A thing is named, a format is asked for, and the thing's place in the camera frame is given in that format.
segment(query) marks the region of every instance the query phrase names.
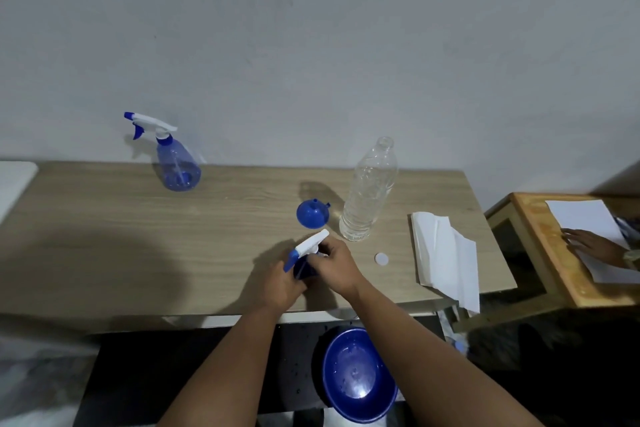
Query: forearm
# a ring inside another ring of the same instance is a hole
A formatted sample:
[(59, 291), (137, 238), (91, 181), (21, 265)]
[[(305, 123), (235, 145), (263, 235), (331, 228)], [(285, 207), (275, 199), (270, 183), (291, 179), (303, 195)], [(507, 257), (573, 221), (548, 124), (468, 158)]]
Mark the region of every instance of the forearm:
[(421, 423), (540, 425), (497, 383), (368, 282), (349, 301)]
[(278, 315), (262, 307), (231, 328), (167, 410), (158, 427), (253, 427)]

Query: blue plastic bowl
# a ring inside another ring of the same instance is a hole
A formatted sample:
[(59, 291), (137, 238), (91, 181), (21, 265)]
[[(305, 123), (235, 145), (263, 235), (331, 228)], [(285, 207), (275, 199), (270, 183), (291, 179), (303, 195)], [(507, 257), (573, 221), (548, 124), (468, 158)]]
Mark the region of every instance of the blue plastic bowl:
[(343, 331), (329, 343), (322, 381), (331, 406), (344, 418), (360, 424), (382, 418), (398, 393), (391, 373), (363, 328)]

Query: blue plastic bottle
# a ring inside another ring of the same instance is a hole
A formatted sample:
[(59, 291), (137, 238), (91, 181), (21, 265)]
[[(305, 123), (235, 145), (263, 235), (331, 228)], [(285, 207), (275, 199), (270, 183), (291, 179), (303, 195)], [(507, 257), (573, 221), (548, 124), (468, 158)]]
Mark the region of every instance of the blue plastic bottle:
[(133, 140), (140, 139), (146, 130), (155, 130), (164, 187), (172, 191), (187, 191), (196, 187), (202, 171), (187, 149), (173, 138), (171, 132), (178, 130), (177, 127), (139, 113), (124, 112), (124, 118), (133, 121), (136, 127)]

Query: wood grain surface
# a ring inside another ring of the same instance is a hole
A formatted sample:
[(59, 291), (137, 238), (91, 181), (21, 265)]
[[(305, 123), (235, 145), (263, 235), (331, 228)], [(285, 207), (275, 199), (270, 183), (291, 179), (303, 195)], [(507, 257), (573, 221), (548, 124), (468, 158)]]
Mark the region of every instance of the wood grain surface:
[(609, 210), (622, 218), (640, 216), (640, 198), (589, 196), (580, 194), (530, 194), (515, 192), (510, 196), (524, 218), (532, 237), (540, 245), (548, 266), (557, 277), (560, 292), (568, 297), (570, 307), (613, 307), (640, 303), (640, 286), (595, 284), (587, 267), (567, 248), (560, 225), (546, 201), (584, 201), (603, 199)]
[[(241, 314), (260, 272), (307, 235), (303, 199), (337, 218), (352, 171), (205, 166), (185, 193), (150, 165), (45, 162), (0, 227), (0, 312), (45, 318)], [(515, 287), (465, 175), (401, 171), (369, 238), (349, 247), (397, 303), (439, 297), (416, 280), (408, 215), (449, 216), (476, 241), (482, 292)], [(381, 267), (373, 257), (389, 256)], [(322, 283), (291, 310), (346, 307)]]

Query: hand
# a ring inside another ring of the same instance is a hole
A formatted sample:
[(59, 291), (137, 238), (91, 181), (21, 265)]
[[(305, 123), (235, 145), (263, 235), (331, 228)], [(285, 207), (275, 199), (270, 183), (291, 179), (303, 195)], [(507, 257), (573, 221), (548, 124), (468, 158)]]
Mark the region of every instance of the hand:
[(613, 243), (611, 240), (596, 235), (586, 230), (562, 229), (563, 239), (567, 242), (572, 250), (584, 252), (591, 255), (594, 259), (603, 261), (614, 267), (627, 268), (624, 260), (624, 254), (627, 251), (623, 246)]
[(284, 262), (272, 265), (264, 275), (258, 307), (267, 307), (277, 318), (282, 316), (307, 290), (307, 284), (293, 277), (293, 269), (284, 271)]
[(334, 292), (352, 302), (358, 296), (359, 287), (368, 284), (362, 275), (345, 242), (334, 237), (326, 237), (321, 248), (328, 257), (308, 255), (307, 261), (317, 270), (320, 277)]

